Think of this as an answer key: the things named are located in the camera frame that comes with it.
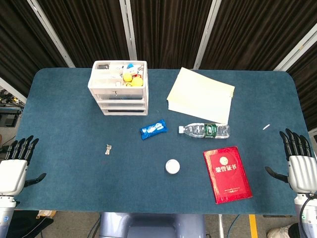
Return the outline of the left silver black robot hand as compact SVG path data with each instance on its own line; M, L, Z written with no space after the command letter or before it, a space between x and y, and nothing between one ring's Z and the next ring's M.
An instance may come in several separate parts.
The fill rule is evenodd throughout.
M13 141L7 151L4 160L0 162L0 195L16 196L23 188L41 182L46 173L37 178L26 179L28 167L33 156L35 146L39 140L34 136Z

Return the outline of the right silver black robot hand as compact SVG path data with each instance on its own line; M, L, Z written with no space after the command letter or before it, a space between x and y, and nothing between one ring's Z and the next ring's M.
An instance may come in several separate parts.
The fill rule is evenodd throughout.
M308 140L288 128L279 134L284 144L288 175L278 174L270 167L265 167L265 170L273 178L289 184L296 193L316 193L317 160L312 155Z

